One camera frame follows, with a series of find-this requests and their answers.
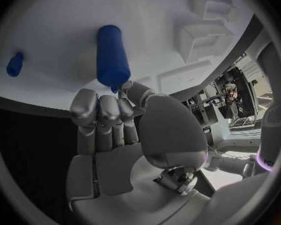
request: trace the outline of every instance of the blue cylinder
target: blue cylinder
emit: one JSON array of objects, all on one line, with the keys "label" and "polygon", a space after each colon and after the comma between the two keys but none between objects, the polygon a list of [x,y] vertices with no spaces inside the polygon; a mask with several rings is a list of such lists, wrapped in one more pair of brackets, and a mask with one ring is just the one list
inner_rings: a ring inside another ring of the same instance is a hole
[{"label": "blue cylinder", "polygon": [[17,52],[14,57],[12,57],[6,67],[6,72],[11,77],[17,77],[23,66],[24,56],[21,52]]},{"label": "blue cylinder", "polygon": [[97,33],[97,79],[116,93],[117,87],[130,78],[130,69],[122,42],[121,30],[106,25]]}]

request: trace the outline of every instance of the blue object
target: blue object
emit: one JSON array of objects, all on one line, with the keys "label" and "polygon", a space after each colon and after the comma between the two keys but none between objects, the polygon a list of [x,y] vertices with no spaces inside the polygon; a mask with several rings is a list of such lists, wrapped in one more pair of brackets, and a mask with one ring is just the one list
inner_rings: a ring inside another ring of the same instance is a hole
[{"label": "blue object", "polygon": [[130,78],[130,69],[122,42],[121,30],[106,25],[97,33],[97,79],[116,93]]},{"label": "blue object", "polygon": [[14,57],[12,57],[6,67],[6,72],[11,77],[17,77],[23,66],[24,56],[21,52],[17,52]]}]

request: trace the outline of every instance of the small blue object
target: small blue object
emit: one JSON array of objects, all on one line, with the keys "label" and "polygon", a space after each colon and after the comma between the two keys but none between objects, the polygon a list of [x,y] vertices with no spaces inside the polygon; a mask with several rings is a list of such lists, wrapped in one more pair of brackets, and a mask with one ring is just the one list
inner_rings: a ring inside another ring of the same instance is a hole
[{"label": "small blue object", "polygon": [[17,77],[23,66],[24,56],[21,52],[17,52],[14,57],[12,57],[6,67],[6,72],[11,77]]},{"label": "small blue object", "polygon": [[97,34],[97,79],[113,93],[130,78],[130,69],[122,42],[121,30],[106,25]]}]

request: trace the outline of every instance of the purple light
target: purple light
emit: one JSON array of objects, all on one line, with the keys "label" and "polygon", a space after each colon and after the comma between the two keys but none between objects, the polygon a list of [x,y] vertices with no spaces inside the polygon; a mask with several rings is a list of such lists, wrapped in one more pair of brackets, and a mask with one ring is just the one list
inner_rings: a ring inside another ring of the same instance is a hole
[{"label": "purple light", "polygon": [[273,168],[271,166],[268,166],[266,165],[262,159],[261,159],[261,156],[260,156],[260,151],[258,150],[257,154],[256,154],[256,161],[257,163],[265,170],[269,171],[269,172],[272,172],[273,171]]}]

